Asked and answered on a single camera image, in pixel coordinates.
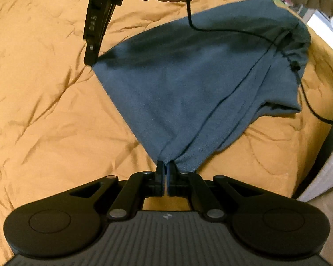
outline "black cable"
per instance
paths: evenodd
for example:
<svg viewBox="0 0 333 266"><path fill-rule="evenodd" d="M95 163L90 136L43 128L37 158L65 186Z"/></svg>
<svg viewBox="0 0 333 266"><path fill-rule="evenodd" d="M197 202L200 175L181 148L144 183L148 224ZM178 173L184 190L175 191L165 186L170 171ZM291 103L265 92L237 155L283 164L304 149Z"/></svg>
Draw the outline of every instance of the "black cable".
<svg viewBox="0 0 333 266"><path fill-rule="evenodd" d="M285 57L287 59L287 61L289 62L289 65L290 65L290 68L292 70L292 72L295 74L296 76L296 79L297 79L297 82L300 84L301 86L301 89L302 89L302 93L303 93L303 96L305 98L305 101L306 101L306 104L308 106L308 108L310 109L311 113L320 121L322 121L323 123L326 123L326 124L330 124L330 125L333 125L333 120L329 120L329 119L326 119L326 118L323 118L321 117L319 114L316 113L315 110L313 110L313 108L311 107L310 103L308 102L308 99L307 99L307 95L305 93L305 88L302 84L302 81L301 81L301 77L298 73L298 71L301 69L301 66L299 65L298 61L292 61L288 55L286 55L284 53L284 51L282 49L279 48L278 45L275 44L275 41L276 41L276 38L274 39L274 41L270 40L269 38L267 37L264 37L262 35L258 35L256 33L252 33L252 32L247 32L247 31L242 31L242 30L236 30L236 29L200 29L200 28L197 28L193 22L192 22L192 18L191 18L191 1L190 0L186 0L186 8L187 8L187 18L188 18L188 22L189 22L189 26L194 29L195 31L198 31L198 32L234 32L234 33L242 33L242 34L246 34L246 35L251 35L251 36L254 36L254 37L258 37L258 38L261 38L261 39L264 39L266 40L267 42L270 43L270 47L272 45L274 45L277 50L283 55L283 57ZM262 55L262 57L269 51L270 47L266 50L266 52Z"/></svg>

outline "blue cloth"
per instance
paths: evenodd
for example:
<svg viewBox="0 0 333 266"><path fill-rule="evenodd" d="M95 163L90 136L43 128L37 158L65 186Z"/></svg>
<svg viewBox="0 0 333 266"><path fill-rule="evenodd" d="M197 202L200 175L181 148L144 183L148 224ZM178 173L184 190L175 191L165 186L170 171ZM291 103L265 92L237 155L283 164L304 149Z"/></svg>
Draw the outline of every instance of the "blue cloth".
<svg viewBox="0 0 333 266"><path fill-rule="evenodd" d="M226 4L192 19L203 29L267 37L303 75L307 27L271 0ZM187 18L125 40L93 69L150 157L173 160L181 172L197 170L256 118L300 111L296 77L275 46L244 33L197 32Z"/></svg>

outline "bed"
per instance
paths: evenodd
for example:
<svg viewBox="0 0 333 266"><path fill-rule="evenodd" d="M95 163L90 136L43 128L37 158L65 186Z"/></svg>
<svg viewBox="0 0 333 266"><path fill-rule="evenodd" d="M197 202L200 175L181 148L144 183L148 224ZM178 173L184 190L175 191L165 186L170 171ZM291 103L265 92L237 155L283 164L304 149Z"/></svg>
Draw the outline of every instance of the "bed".
<svg viewBox="0 0 333 266"><path fill-rule="evenodd" d="M194 0L194 12L241 0ZM13 255L2 226L13 209L98 179L155 165L83 62L88 0L0 0L0 265ZM142 31L186 16L184 3L124 0L101 53ZM333 51L309 29L303 77L311 105L333 118ZM261 117L199 173L224 174L291 197L307 176L330 126L304 103L287 117ZM180 200L146 209L184 209Z"/></svg>

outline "folded garment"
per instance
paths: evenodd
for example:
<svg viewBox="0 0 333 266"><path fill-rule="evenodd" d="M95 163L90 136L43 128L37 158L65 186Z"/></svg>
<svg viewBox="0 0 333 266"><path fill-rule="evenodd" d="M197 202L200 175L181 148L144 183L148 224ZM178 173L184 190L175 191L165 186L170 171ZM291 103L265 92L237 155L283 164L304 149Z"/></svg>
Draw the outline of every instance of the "folded garment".
<svg viewBox="0 0 333 266"><path fill-rule="evenodd" d="M246 0L198 13L199 32L179 19L136 35L93 69L154 161L195 171L262 115L299 112L288 56L307 63L307 27L271 0Z"/></svg>

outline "ribbed gray surface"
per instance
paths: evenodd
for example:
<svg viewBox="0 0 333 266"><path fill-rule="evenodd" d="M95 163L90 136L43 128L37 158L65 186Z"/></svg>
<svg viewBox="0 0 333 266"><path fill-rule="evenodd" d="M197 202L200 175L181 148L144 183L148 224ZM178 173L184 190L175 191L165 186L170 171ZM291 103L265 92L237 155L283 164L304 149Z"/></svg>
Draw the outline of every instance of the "ribbed gray surface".
<svg viewBox="0 0 333 266"><path fill-rule="evenodd" d="M112 223L89 249L69 258L40 261L15 256L7 266L328 266L318 256L272 261L243 249L220 223L196 212L139 211Z"/></svg>

